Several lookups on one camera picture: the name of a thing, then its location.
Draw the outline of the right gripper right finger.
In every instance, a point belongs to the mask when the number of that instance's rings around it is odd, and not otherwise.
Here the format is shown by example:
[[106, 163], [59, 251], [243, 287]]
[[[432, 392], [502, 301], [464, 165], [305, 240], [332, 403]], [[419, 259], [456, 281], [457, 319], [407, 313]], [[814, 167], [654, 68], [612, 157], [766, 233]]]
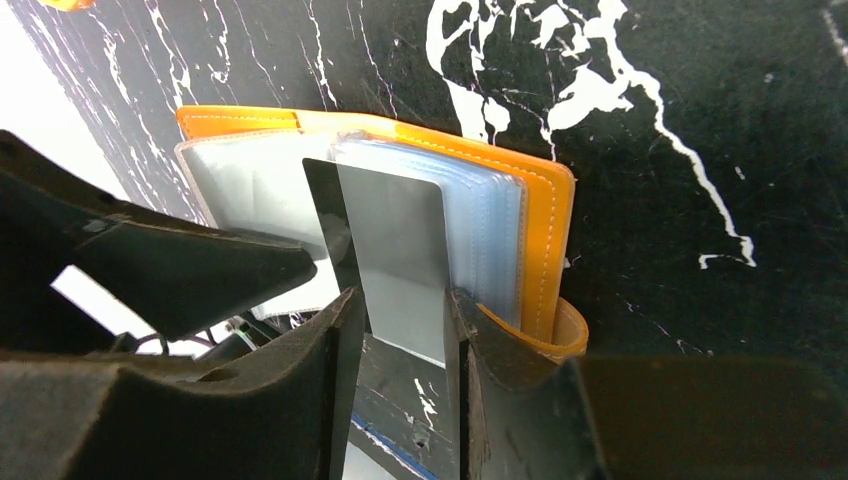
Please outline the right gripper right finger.
[[461, 479], [843, 479], [847, 399], [819, 370], [750, 356], [554, 363], [460, 289], [445, 354]]

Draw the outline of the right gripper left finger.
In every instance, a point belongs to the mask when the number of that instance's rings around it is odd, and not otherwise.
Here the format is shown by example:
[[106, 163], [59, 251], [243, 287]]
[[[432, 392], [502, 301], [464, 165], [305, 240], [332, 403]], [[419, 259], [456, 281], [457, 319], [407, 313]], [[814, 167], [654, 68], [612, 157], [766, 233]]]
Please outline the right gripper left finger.
[[338, 479], [366, 309], [349, 288], [224, 364], [1, 356], [5, 479]]

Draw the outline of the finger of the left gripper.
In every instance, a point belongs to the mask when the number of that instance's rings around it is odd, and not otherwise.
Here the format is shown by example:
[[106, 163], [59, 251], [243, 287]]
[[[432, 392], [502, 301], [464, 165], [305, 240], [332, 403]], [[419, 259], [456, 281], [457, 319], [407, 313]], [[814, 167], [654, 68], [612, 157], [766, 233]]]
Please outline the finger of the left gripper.
[[1, 346], [108, 349], [113, 334], [53, 288], [74, 266], [168, 340], [290, 291], [316, 272], [301, 247], [122, 201], [1, 135]]

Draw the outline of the orange card holder wallet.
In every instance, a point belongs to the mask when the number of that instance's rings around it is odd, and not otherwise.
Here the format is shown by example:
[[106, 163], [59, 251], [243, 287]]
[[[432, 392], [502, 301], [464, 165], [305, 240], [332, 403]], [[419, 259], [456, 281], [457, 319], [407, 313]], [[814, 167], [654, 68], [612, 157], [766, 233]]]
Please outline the orange card holder wallet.
[[455, 287], [545, 357], [589, 333], [560, 295], [576, 180], [565, 166], [366, 114], [183, 106], [175, 152], [217, 228], [300, 243], [317, 272], [252, 308], [260, 320], [364, 290], [373, 335], [443, 365]]

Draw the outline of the silver grey credit card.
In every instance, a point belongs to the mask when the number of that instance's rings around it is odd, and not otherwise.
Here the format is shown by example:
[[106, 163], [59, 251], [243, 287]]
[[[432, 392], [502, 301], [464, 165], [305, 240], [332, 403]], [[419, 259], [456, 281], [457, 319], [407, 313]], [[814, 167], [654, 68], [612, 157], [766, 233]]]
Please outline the silver grey credit card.
[[318, 211], [349, 229], [336, 275], [363, 289], [372, 335], [443, 367], [451, 280], [440, 187], [327, 160], [306, 158], [303, 167]]

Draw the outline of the orange three-compartment bin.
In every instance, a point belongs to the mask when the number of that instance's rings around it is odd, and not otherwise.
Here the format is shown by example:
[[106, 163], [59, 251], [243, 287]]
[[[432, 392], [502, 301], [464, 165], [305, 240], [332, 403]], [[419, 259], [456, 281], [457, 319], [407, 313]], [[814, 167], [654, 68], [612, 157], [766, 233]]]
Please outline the orange three-compartment bin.
[[40, 3], [59, 11], [70, 12], [87, 9], [95, 0], [40, 0]]

